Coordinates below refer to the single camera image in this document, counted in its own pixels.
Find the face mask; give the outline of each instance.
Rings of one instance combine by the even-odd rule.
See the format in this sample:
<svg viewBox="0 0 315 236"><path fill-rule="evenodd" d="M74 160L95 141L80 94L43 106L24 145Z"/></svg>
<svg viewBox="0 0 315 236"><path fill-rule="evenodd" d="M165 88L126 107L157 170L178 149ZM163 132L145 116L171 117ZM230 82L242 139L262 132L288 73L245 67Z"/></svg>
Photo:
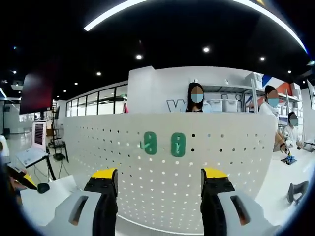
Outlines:
<svg viewBox="0 0 315 236"><path fill-rule="evenodd" d="M278 98L268 98L268 103L272 107L277 107L279 104L279 99Z"/></svg>
<svg viewBox="0 0 315 236"><path fill-rule="evenodd" d="M191 99L194 103L199 103L203 99L203 94L192 94Z"/></svg>
<svg viewBox="0 0 315 236"><path fill-rule="evenodd" d="M291 123L293 126L297 126L298 120L297 120L297 119L291 119L291 120L290 120L290 123Z"/></svg>

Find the white pegboard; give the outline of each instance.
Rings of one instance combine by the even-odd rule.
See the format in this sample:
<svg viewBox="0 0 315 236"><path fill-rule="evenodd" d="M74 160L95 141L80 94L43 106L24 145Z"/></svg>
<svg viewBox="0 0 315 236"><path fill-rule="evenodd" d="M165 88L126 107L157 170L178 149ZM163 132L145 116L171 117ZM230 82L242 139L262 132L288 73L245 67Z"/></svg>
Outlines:
<svg viewBox="0 0 315 236"><path fill-rule="evenodd" d="M70 171L84 188L91 174L118 168L119 215L175 233L203 233L201 169L228 174L253 199L264 181L273 150L270 116L172 113L98 115L65 120ZM157 135L157 153L139 148L144 133ZM171 154L171 136L186 136L186 154Z"/></svg>

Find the window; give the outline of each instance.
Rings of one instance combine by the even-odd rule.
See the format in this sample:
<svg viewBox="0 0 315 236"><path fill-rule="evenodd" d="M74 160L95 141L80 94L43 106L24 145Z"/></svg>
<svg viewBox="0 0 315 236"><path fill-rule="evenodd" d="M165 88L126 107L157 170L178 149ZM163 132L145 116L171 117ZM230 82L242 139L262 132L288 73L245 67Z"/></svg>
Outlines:
<svg viewBox="0 0 315 236"><path fill-rule="evenodd" d="M115 114L123 113L124 104L127 105L127 85L116 88Z"/></svg>
<svg viewBox="0 0 315 236"><path fill-rule="evenodd" d="M71 102L67 102L67 112L66 112L66 116L70 117L71 116Z"/></svg>
<svg viewBox="0 0 315 236"><path fill-rule="evenodd" d="M114 113L114 92L115 89L107 89L99 92L98 114Z"/></svg>
<svg viewBox="0 0 315 236"><path fill-rule="evenodd" d="M80 97L79 104L78 104L78 116L85 116L85 103L87 97Z"/></svg>
<svg viewBox="0 0 315 236"><path fill-rule="evenodd" d="M71 116L76 117L78 112L78 99L72 101Z"/></svg>
<svg viewBox="0 0 315 236"><path fill-rule="evenodd" d="M87 116L97 114L97 92L88 95Z"/></svg>

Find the black computer mouse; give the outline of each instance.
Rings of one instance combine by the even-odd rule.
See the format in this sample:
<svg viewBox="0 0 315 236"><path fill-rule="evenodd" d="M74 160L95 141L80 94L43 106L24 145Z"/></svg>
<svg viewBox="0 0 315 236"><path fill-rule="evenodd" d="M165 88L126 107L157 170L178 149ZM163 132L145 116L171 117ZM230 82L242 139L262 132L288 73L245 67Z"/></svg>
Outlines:
<svg viewBox="0 0 315 236"><path fill-rule="evenodd" d="M50 189L49 184L47 183L39 183L37 186L37 191L39 193L45 193Z"/></svg>

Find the logo on wall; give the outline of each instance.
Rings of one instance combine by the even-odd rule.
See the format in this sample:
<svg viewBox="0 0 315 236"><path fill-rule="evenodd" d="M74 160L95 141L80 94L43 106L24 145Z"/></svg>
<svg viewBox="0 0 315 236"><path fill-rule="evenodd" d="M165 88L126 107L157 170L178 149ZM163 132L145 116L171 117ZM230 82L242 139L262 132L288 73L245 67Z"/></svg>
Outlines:
<svg viewBox="0 0 315 236"><path fill-rule="evenodd" d="M176 101L173 99L166 101L169 112L180 112L181 108L185 105L185 101L183 99L177 99Z"/></svg>

